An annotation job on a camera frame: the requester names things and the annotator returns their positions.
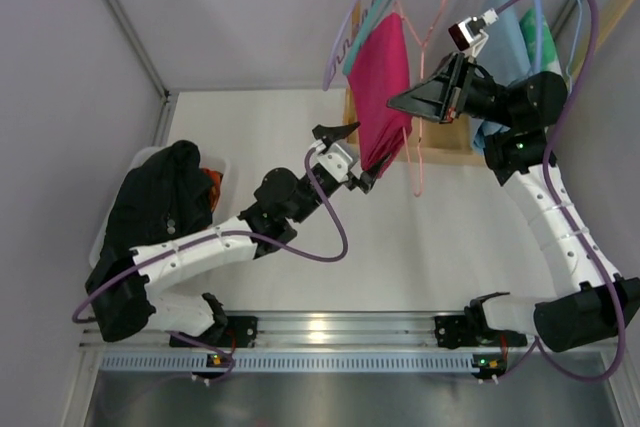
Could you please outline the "magenta trousers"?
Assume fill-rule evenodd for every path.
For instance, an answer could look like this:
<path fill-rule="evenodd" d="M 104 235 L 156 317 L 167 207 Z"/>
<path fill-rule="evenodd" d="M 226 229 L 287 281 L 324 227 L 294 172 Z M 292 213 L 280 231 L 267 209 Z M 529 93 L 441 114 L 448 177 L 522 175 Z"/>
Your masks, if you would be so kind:
<path fill-rule="evenodd" d="M 388 106 L 409 89 L 409 64 L 401 17 L 392 13 L 371 32 L 347 76 L 353 92 L 361 167 L 390 163 L 411 133 L 411 117 Z"/>

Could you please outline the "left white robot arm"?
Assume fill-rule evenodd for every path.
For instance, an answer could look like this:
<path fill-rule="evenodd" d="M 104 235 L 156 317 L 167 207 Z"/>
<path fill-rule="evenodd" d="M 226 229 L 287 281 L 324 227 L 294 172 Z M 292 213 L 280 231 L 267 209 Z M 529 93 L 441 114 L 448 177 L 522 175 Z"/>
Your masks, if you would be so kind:
<path fill-rule="evenodd" d="M 215 268 L 249 262 L 280 250 L 308 260 L 333 263 L 347 252 L 347 236 L 335 221 L 342 248 L 333 256 L 291 246 L 295 224 L 319 207 L 337 214 L 330 197 L 340 188 L 368 193 L 389 161 L 383 156 L 361 174 L 346 138 L 358 128 L 316 126 L 304 157 L 305 173 L 270 170 L 254 192 L 255 201 L 214 224 L 215 186 L 201 167 L 199 148 L 181 140 L 130 170 L 108 216 L 103 246 L 86 283 L 90 322 L 108 343 L 144 330 L 166 331 L 182 342 L 214 345 L 227 329 L 221 303 L 211 293 L 181 294 L 176 286 Z"/>

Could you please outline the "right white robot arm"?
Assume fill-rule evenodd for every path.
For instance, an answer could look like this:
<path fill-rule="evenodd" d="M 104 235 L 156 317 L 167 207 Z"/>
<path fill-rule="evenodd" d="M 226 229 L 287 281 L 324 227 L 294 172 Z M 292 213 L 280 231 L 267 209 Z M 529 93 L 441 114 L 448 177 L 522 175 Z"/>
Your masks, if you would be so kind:
<path fill-rule="evenodd" d="M 564 107 L 562 77 L 543 71 L 503 86 L 462 53 L 445 57 L 426 81 L 390 98 L 389 108 L 446 124 L 459 115 L 507 131 L 486 138 L 484 158 L 518 206 L 547 263 L 556 295 L 478 297 L 465 312 L 479 337 L 502 331 L 537 336 L 553 352 L 612 338 L 639 309 L 639 281 L 620 275 L 599 251 L 566 192 L 546 129 Z"/>

